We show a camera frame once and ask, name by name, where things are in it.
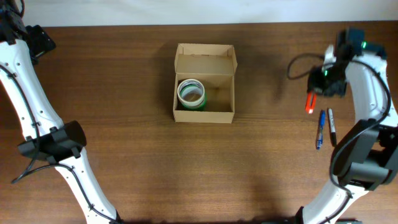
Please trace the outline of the beige masking tape roll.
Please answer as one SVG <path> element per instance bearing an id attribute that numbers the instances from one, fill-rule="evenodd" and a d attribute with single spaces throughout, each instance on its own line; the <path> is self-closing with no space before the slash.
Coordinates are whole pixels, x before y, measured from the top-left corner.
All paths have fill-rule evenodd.
<path id="1" fill-rule="evenodd" d="M 200 106 L 205 100 L 205 87 L 196 79 L 183 80 L 177 87 L 177 97 L 184 106 Z"/>

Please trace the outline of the orange utility knife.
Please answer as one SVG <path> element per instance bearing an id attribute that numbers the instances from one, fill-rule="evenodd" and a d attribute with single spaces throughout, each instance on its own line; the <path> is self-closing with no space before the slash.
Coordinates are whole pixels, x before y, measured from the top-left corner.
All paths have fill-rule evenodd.
<path id="1" fill-rule="evenodd" d="M 307 93 L 307 99 L 306 99 L 306 104 L 305 104 L 305 111 L 308 114 L 312 114 L 314 109 L 315 109 L 315 105 L 316 105 L 316 98 L 317 95 L 310 91 Z"/>

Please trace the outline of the green tape roll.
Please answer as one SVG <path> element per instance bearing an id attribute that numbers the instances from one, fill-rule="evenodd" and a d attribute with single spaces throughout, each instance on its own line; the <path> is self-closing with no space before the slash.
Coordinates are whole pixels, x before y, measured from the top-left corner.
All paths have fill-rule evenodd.
<path id="1" fill-rule="evenodd" d="M 179 92 L 181 104 L 190 110 L 196 110 L 205 105 L 205 91 L 197 85 L 187 85 Z"/>

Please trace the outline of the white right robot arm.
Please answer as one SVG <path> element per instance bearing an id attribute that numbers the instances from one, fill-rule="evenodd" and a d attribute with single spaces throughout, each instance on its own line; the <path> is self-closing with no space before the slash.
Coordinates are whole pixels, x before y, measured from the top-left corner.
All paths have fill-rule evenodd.
<path id="1" fill-rule="evenodd" d="M 396 177 L 397 110 L 387 82 L 385 48 L 366 41 L 363 30 L 341 31 L 335 45 L 314 56 L 323 64 L 304 73 L 305 111 L 313 113 L 317 96 L 344 96 L 350 88 L 355 124 L 335 144 L 329 179 L 321 192 L 292 221 L 339 223 L 356 200 Z"/>

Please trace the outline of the brown cardboard box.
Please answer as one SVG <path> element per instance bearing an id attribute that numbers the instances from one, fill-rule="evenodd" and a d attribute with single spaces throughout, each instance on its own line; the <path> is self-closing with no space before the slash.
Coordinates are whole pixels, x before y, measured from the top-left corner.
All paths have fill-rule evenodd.
<path id="1" fill-rule="evenodd" d="M 178 44 L 175 54 L 173 114 L 177 123 L 233 122 L 235 113 L 234 77 L 238 63 L 233 45 Z M 178 85 L 196 79 L 205 87 L 205 105 L 185 108 L 177 97 Z"/>

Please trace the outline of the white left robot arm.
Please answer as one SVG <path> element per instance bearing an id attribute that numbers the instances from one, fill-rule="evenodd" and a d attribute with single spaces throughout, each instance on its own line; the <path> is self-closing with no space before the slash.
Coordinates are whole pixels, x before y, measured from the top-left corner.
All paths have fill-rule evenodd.
<path id="1" fill-rule="evenodd" d="M 54 168 L 69 185 L 87 223 L 122 223 L 90 167 L 81 125 L 62 121 L 37 78 L 34 65 L 56 45 L 41 26 L 24 25 L 24 12 L 23 1 L 1 1 L 1 83 L 21 124 L 24 142 L 18 150 L 30 159 L 13 182 Z"/>

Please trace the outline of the blue ballpoint pen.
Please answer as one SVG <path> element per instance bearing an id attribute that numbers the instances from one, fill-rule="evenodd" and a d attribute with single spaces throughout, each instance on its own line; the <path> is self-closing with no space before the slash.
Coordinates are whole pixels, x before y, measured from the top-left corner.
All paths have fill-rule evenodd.
<path id="1" fill-rule="evenodd" d="M 317 132 L 317 143 L 316 143 L 316 149 L 320 150 L 323 144 L 323 128 L 325 125 L 325 111 L 321 110 L 320 112 L 320 118 L 318 122 L 318 132 Z"/>

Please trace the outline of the black permanent marker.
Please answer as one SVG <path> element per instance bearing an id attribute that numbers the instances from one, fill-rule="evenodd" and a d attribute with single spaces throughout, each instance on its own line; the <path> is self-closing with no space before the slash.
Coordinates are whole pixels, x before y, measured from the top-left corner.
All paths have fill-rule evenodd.
<path id="1" fill-rule="evenodd" d="M 331 108 L 328 108 L 328 120 L 330 125 L 330 140 L 333 147 L 337 145 L 336 141 L 336 129 L 335 129 L 335 120 L 333 117 L 333 111 Z"/>

